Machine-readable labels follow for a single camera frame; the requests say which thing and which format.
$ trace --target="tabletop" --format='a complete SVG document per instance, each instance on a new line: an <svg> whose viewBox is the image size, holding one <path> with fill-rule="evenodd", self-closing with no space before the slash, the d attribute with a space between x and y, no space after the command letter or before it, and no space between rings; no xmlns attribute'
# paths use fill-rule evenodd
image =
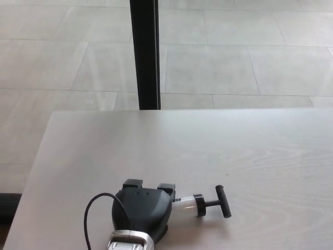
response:
<svg viewBox="0 0 333 250"><path fill-rule="evenodd" d="M4 250L86 249L83 215L128 179L216 198L232 217L170 224L162 250L333 249L333 110L55 112ZM93 250L113 230L112 200L89 211Z"/></svg>

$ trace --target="black pole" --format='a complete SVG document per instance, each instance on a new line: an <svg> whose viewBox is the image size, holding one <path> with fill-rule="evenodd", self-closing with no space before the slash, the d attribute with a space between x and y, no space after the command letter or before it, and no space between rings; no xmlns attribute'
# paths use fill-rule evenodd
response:
<svg viewBox="0 0 333 250"><path fill-rule="evenodd" d="M130 0L140 110L161 109L158 0Z"/></svg>

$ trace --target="silver metal part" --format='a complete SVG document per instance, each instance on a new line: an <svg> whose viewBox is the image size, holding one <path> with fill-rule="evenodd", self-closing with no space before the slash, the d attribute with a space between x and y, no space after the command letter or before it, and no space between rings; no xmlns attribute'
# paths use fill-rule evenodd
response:
<svg viewBox="0 0 333 250"><path fill-rule="evenodd" d="M107 250L154 250L152 238L143 232L116 230L111 236Z"/></svg>

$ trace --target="black device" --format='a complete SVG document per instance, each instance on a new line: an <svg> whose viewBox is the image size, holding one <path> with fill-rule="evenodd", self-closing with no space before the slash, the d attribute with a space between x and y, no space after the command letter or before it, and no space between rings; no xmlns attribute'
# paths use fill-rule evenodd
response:
<svg viewBox="0 0 333 250"><path fill-rule="evenodd" d="M205 202L201 194L175 198L174 184L161 183L157 189L142 187L142 180L128 179L116 197L124 206L128 219L117 201L113 202L112 220L115 230L133 230L147 233L156 244L168 230L168 220L172 215L206 215L206 207L220 206L225 218L231 217L230 208L223 187L216 186L218 200Z"/></svg>
<svg viewBox="0 0 333 250"><path fill-rule="evenodd" d="M142 180L128 179L116 194L101 193L93 197L84 213L84 235L88 250L87 216L92 203L101 196L113 198L111 233L107 250L154 250L168 230L170 216L184 217L206 215L206 208L220 206L224 218L231 217L223 187L215 187L218 200L205 202L201 194L175 198L176 186L161 183L157 189L142 187Z"/></svg>

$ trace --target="grout line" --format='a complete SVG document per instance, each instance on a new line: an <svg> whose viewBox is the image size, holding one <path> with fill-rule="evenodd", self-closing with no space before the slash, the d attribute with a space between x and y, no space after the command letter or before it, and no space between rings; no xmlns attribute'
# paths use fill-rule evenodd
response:
<svg viewBox="0 0 333 250"><path fill-rule="evenodd" d="M311 104L312 104L312 107L314 107L314 105L313 105L313 101L311 100L310 96L308 96L308 98L310 99L310 102L311 102Z"/></svg>
<svg viewBox="0 0 333 250"><path fill-rule="evenodd" d="M326 47L328 53L331 55L332 59L333 59L333 54L331 54L331 52L329 51L328 47Z"/></svg>
<svg viewBox="0 0 333 250"><path fill-rule="evenodd" d="M213 101L213 109L215 109L214 95L212 95L212 101Z"/></svg>
<svg viewBox="0 0 333 250"><path fill-rule="evenodd" d="M208 45L207 25L206 25L206 12L203 11L204 31L206 34L206 44Z"/></svg>
<svg viewBox="0 0 333 250"><path fill-rule="evenodd" d="M88 47L89 47L89 46L90 46L90 42L88 42L87 47L86 47L85 50L84 50L84 53L83 53L83 56L82 56L81 62L80 62L80 64L79 64L79 66L78 66L78 70L77 70L77 72L76 72L76 74L75 74L75 77L74 77L74 80L73 80L73 83L72 83L72 87L71 87L70 90L73 90L75 80L76 80L76 78L77 78L77 76L78 76L78 73L79 73L80 68L81 68L81 64L82 64L82 62L83 62L83 59L84 59L84 57L85 57L85 54L87 53L87 50L88 50Z"/></svg>
<svg viewBox="0 0 333 250"><path fill-rule="evenodd" d="M17 99L16 99L16 101L15 101L15 104L14 104L14 105L12 106L12 108L10 109L10 112L9 112L9 114L7 115L7 117L5 118L3 125L0 127L0 131L1 131L1 129L5 126L7 120L10 118L11 114L14 112L14 108L18 105L18 102L19 102L19 100L20 100L20 98L21 98L22 92L21 92L21 91L17 91L17 92L18 92L18 96L17 96Z"/></svg>
<svg viewBox="0 0 333 250"><path fill-rule="evenodd" d="M280 28L280 26L279 26L279 24L278 24L278 22L277 22L277 19L276 19L275 15L274 15L274 13L273 13L272 11L271 11L271 15L272 15L272 17L273 17L273 19L274 19L274 21L275 21L275 23L276 23L277 28L279 29L279 32L280 32L280 34L281 34L281 36L282 36L282 39L283 39L283 41L285 42L285 45L288 46L288 44L287 44L287 42L286 42L286 39L285 39L285 37L284 37L283 34L282 34L281 28Z"/></svg>
<svg viewBox="0 0 333 250"><path fill-rule="evenodd" d="M115 107L116 107L116 103L117 103L117 99L118 99L118 93L119 93L119 92L117 92L116 97L115 97L115 99L114 99L113 110L114 110Z"/></svg>
<svg viewBox="0 0 333 250"><path fill-rule="evenodd" d="M251 55L250 55L250 51L249 51L249 46L246 46L246 49L248 51L249 59L250 59L250 62L251 62L251 67L252 67L253 75L254 75L254 78L255 78L255 83L257 84L257 89L258 89L259 95L261 95L259 85L258 85L257 76L255 75L255 72L254 72L254 67L253 67L253 63L252 63L252 59L251 59Z"/></svg>
<svg viewBox="0 0 333 250"><path fill-rule="evenodd" d="M50 39L21 39L21 38L0 38L0 41L47 41L47 42L63 42L63 43L81 43L81 42L88 42L88 43L108 43L108 44L133 44L133 42L121 42L121 41L88 41L88 40L50 40ZM271 47L286 47L285 45L281 44L194 44L194 43L160 43L165 45L191 45L191 46L202 46L202 45L209 45L209 46L271 46ZM287 45L288 47L304 47L304 48L323 48L323 47L333 47L331 45Z"/></svg>
<svg viewBox="0 0 333 250"><path fill-rule="evenodd" d="M106 5L51 5L51 4L2 4L0 5L0 7L4 7L4 6L41 6L41 7L80 7L80 8L114 8L114 9L129 9L129 7L121 7L121 6L106 6ZM262 9L238 9L236 4L235 4L235 9L229 9L229 8L225 8L225 9L181 9L181 8L175 8L172 10L184 10L184 11L188 11L188 10L216 10L216 11L251 11L251 12L288 12L288 13L318 13L318 14L327 14L327 13L333 13L333 11L305 11L303 9L303 6L300 4L302 10L301 11L295 11L295 10L262 10Z"/></svg>
<svg viewBox="0 0 333 250"><path fill-rule="evenodd" d="M60 32L60 27L62 26L62 22L64 21L64 19L67 16L67 14L69 14L69 10L71 8L72 8L71 6L68 7L66 13L64 14L64 16L62 17L61 21L59 22L59 25L56 28L56 31L54 32L53 37L51 38L51 41L54 41L56 39L56 37L58 36L58 32Z"/></svg>
<svg viewBox="0 0 333 250"><path fill-rule="evenodd" d="M299 0L296 0L296 2L297 2L298 5L301 7L301 10L302 10L302 11L300 11L300 12L307 12L307 11L305 11L303 5L301 4L301 2L300 2Z"/></svg>
<svg viewBox="0 0 333 250"><path fill-rule="evenodd" d="M13 89L13 88L9 88L9 87L0 87L0 90L24 90L24 91L73 91L73 92L106 92L106 93L136 93L137 92L131 92L131 91L112 91L112 90L69 90L69 89ZM231 95L231 96L290 96L290 97L333 97L333 95L267 95L267 94L207 94L207 93L175 93L175 92L165 92L165 93L161 93L161 94L174 94L174 95Z"/></svg>
<svg viewBox="0 0 333 250"><path fill-rule="evenodd" d="M168 75L168 54L169 54L169 46L166 45L166 60L165 60L165 79L164 79L164 93L167 92L167 75Z"/></svg>

